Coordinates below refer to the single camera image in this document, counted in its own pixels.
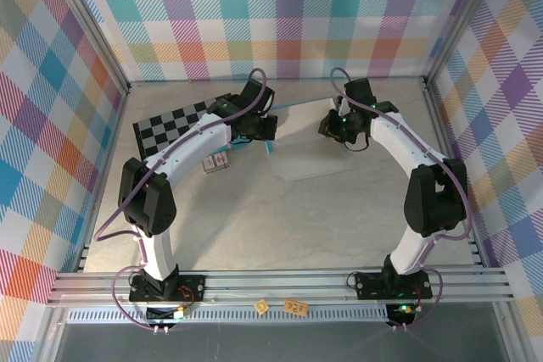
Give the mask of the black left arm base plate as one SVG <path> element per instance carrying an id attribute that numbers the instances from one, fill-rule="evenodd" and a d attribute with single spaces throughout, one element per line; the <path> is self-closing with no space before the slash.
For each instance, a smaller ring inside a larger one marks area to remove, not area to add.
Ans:
<path id="1" fill-rule="evenodd" d="M 160 291 L 143 276 L 134 276 L 130 282 L 130 302 L 202 302 L 205 290 L 204 275 L 179 275 L 172 288 Z"/>

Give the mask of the black controller board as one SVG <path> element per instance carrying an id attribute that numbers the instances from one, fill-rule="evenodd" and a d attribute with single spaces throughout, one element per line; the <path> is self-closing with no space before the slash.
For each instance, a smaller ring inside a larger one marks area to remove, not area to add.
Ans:
<path id="1" fill-rule="evenodd" d="M 389 326 L 408 326 L 414 322 L 417 314 L 415 304 L 387 304 L 386 311 Z"/>
<path id="2" fill-rule="evenodd" d="M 146 320 L 182 320 L 192 312 L 189 306 L 178 306 L 170 309 L 147 308 L 145 311 Z"/>

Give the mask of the orange printed tag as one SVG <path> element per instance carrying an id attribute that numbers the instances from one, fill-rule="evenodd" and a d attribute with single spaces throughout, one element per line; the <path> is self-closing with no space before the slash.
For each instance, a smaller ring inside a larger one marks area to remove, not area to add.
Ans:
<path id="1" fill-rule="evenodd" d="M 308 304 L 286 299 L 283 306 L 283 311 L 292 315 L 298 315 L 301 317 L 306 317 L 308 315 L 309 306 Z"/>

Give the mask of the playing card box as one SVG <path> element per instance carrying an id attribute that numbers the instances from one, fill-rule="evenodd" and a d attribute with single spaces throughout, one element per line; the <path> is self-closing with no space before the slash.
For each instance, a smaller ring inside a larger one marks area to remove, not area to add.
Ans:
<path id="1" fill-rule="evenodd" d="M 226 151 L 213 153 L 202 160 L 202 167 L 205 174 L 226 169 L 230 166 L 230 160 Z"/>

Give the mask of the black right controller board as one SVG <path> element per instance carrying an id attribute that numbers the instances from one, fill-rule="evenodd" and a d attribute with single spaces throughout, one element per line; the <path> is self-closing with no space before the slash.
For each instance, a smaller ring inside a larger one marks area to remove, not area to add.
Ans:
<path id="1" fill-rule="evenodd" d="M 386 311 L 389 326 L 408 326 L 414 322 L 417 314 L 415 304 L 387 304 Z"/>

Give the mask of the aluminium corner post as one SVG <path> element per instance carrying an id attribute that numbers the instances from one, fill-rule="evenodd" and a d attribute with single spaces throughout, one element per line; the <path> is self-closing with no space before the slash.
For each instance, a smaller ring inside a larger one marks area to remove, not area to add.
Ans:
<path id="1" fill-rule="evenodd" d="M 454 0 L 451 6 L 446 7 L 445 10 L 448 14 L 445 18 L 444 27 L 428 56 L 422 74 L 423 83 L 427 88 L 430 88 L 437 81 L 482 1 Z"/>
<path id="2" fill-rule="evenodd" d="M 65 0 L 74 16 L 80 23 L 82 29 L 89 37 L 91 44 L 95 47 L 98 56 L 103 60 L 104 66 L 113 78 L 115 84 L 125 95 L 130 93 L 131 83 L 115 56 L 113 49 L 101 31 L 98 22 L 94 18 L 86 0 Z"/>

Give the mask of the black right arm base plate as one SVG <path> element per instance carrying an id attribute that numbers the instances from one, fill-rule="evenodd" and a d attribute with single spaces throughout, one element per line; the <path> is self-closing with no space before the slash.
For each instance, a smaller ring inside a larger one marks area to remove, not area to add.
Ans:
<path id="1" fill-rule="evenodd" d="M 431 299 L 432 288 L 424 271 L 410 275 L 356 273 L 355 290 L 359 300 Z"/>

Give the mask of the aluminium frame rail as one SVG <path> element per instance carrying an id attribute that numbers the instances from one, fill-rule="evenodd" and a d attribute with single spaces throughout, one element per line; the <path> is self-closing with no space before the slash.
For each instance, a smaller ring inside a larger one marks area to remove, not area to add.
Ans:
<path id="1" fill-rule="evenodd" d="M 443 303 L 510 302 L 514 299 L 501 268 L 451 266 L 430 271 L 433 294 L 442 292 Z M 349 270 L 186 270 L 187 276 L 204 276 L 205 306 L 250 306 L 264 299 L 282 305 L 293 299 L 313 305 L 356 304 Z M 61 273 L 48 297 L 49 306 L 112 305 L 113 272 Z"/>

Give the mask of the teal paper box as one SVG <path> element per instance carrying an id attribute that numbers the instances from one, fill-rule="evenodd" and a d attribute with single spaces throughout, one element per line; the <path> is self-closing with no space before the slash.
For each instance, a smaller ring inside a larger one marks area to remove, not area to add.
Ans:
<path id="1" fill-rule="evenodd" d="M 359 167 L 344 145 L 318 133 L 322 119 L 333 107 L 329 97 L 274 108 L 275 139 L 266 142 L 267 159 L 275 176 L 286 182 L 332 175 Z"/>

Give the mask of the black grey checkerboard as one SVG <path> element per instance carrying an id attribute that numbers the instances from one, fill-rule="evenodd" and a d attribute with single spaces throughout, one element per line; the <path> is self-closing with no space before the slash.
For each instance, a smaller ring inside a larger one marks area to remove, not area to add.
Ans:
<path id="1" fill-rule="evenodd" d="M 173 111 L 158 114 L 132 124 L 141 160 L 167 148 L 189 131 L 207 112 L 217 97 Z"/>

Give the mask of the black left controller board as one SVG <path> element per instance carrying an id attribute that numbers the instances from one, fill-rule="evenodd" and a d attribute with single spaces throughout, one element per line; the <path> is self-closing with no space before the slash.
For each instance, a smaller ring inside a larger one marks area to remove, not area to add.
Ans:
<path id="1" fill-rule="evenodd" d="M 192 312 L 189 306 L 178 306 L 170 309 L 147 308 L 145 311 L 146 320 L 182 320 Z"/>

